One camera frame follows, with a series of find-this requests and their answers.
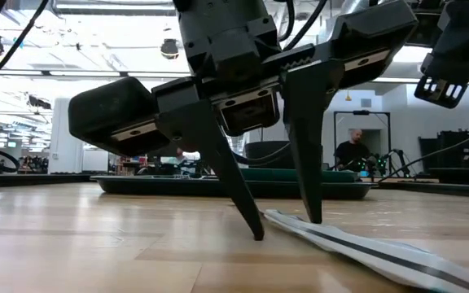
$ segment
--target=hardwood floor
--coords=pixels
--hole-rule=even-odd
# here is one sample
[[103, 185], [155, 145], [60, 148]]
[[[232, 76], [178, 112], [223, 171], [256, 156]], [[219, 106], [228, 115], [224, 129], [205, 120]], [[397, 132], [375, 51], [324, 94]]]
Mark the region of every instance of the hardwood floor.
[[[261, 209], [303, 214], [299, 200]], [[373, 190], [324, 221], [469, 268], [469, 198]], [[0, 292], [409, 292], [265, 223], [255, 242], [228, 199], [103, 195], [99, 185], [0, 188]]]

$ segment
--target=green mat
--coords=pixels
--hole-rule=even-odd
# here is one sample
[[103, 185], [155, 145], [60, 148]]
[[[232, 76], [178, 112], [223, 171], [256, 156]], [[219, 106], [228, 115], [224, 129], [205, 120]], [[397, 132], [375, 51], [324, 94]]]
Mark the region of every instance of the green mat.
[[[242, 168], [241, 171], [243, 178], [250, 181], [298, 181], [296, 170], [293, 169]], [[356, 180], [357, 173], [354, 172], [322, 171], [322, 182], [346, 183]]]

